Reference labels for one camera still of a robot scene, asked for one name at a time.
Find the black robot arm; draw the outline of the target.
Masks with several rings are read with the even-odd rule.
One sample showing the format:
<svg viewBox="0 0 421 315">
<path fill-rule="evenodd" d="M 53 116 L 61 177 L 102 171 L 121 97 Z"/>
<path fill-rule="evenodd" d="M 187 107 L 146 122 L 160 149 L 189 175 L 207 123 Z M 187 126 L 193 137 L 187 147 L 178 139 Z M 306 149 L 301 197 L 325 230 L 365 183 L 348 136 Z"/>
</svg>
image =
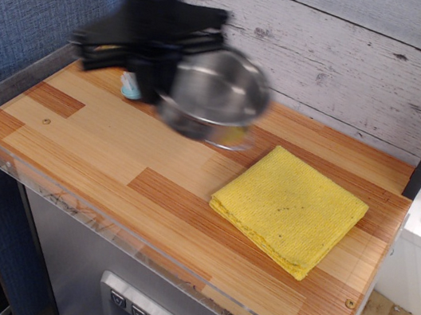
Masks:
<svg viewBox="0 0 421 315">
<path fill-rule="evenodd" d="M 154 104 L 169 93 L 181 60 L 222 49 L 225 10 L 180 0 L 124 0 L 120 8 L 73 33 L 85 70 L 126 68 L 140 98 Z"/>
</svg>

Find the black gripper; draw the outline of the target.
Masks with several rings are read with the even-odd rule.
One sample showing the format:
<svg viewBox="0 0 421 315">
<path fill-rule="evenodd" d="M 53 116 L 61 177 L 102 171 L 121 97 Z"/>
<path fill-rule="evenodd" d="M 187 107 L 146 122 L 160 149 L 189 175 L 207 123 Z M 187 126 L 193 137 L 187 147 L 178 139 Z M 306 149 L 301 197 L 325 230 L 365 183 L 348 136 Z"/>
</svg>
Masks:
<svg viewBox="0 0 421 315">
<path fill-rule="evenodd" d="M 169 93 L 178 65 L 171 59 L 179 56 L 181 43 L 204 30 L 221 30 L 229 17 L 224 9 L 180 0 L 125 0 L 122 10 L 123 23 L 103 18 L 79 27 L 71 44 L 83 70 L 123 67 L 126 62 L 141 101 L 148 104 L 158 104 Z"/>
</svg>

